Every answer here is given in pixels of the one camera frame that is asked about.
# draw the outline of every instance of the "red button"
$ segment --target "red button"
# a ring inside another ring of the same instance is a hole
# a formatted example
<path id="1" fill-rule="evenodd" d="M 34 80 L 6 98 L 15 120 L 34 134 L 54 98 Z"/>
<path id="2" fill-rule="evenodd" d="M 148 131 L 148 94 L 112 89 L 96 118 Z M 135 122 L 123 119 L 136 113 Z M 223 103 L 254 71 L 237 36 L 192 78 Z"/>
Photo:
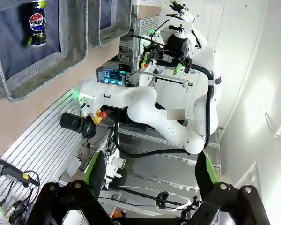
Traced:
<path id="1" fill-rule="evenodd" d="M 105 112 L 105 111 L 98 112 L 98 117 L 102 117 L 102 118 L 104 118 L 104 117 L 106 117 L 106 116 L 107 116 L 107 114 L 106 114 L 106 112 Z"/>

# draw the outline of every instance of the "pepsi can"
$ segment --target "pepsi can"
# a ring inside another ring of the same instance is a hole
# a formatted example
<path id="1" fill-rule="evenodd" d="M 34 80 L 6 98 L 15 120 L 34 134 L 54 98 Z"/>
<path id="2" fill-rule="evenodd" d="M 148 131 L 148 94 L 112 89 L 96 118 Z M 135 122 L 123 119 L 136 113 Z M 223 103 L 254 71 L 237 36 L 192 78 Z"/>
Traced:
<path id="1" fill-rule="evenodd" d="M 27 45 L 31 47 L 44 46 L 47 42 L 45 27 L 46 27 L 46 17 L 45 17 L 45 7 L 46 0 L 34 1 L 30 4 L 30 37 Z"/>

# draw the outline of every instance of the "pepsi logo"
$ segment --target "pepsi logo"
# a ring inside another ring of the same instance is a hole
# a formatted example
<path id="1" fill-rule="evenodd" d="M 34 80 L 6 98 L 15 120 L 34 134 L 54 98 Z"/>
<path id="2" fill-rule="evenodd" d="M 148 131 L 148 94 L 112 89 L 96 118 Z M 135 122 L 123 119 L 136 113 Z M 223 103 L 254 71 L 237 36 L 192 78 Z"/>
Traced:
<path id="1" fill-rule="evenodd" d="M 34 31 L 41 31 L 43 29 L 44 17 L 40 13 L 33 14 L 29 19 L 29 25 Z"/>

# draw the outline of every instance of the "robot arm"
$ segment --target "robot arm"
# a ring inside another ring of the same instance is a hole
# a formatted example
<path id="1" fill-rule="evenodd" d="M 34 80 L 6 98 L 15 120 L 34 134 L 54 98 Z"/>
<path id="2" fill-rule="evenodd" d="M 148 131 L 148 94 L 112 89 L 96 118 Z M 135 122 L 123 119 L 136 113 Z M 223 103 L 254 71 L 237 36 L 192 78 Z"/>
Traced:
<path id="1" fill-rule="evenodd" d="M 205 68 L 213 77 L 210 81 L 210 84 L 214 85 L 210 102 L 210 133 L 212 134 L 218 126 L 216 106 L 221 85 L 217 53 L 208 48 L 198 49 L 193 52 L 192 59 L 193 65 Z M 188 153 L 197 154 L 204 148 L 206 95 L 195 101 L 193 108 L 195 120 L 192 120 L 187 127 L 180 125 L 176 120 L 167 120 L 167 112 L 155 108 L 157 93 L 152 87 L 124 88 L 87 79 L 81 85 L 79 98 L 84 99 L 80 102 L 81 105 L 87 102 L 90 106 L 83 108 L 84 114 L 95 113 L 103 105 L 117 108 L 128 106 L 127 112 L 131 120 L 152 126 L 169 141 L 183 144 Z"/>

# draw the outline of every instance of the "white wall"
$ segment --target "white wall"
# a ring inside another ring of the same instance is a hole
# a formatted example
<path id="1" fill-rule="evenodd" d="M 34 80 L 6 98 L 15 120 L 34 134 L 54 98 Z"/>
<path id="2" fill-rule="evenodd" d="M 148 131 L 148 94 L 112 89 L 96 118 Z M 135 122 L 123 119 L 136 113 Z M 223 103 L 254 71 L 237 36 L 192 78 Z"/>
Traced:
<path id="1" fill-rule="evenodd" d="M 159 24 L 169 19 L 165 14 L 173 14 L 170 1 L 162 1 Z M 232 106 L 241 88 L 262 24 L 264 0 L 184 0 L 189 11 L 197 16 L 195 27 L 208 40 L 208 46 L 221 53 L 222 98 L 218 105 L 219 126 L 224 127 Z M 175 22 L 173 18 L 167 25 Z M 190 77 L 194 87 L 187 93 L 179 84 L 158 81 L 156 90 L 158 101 L 166 109 L 186 109 L 186 116 L 193 119 L 194 101 L 207 92 L 207 78 L 202 74 L 182 76 Z"/>
<path id="2" fill-rule="evenodd" d="M 281 225 L 281 140 L 274 137 L 280 124 L 281 0 L 276 0 L 268 1 L 256 58 L 220 142 L 222 174 L 233 183 L 256 162 L 262 200 L 272 225 Z"/>

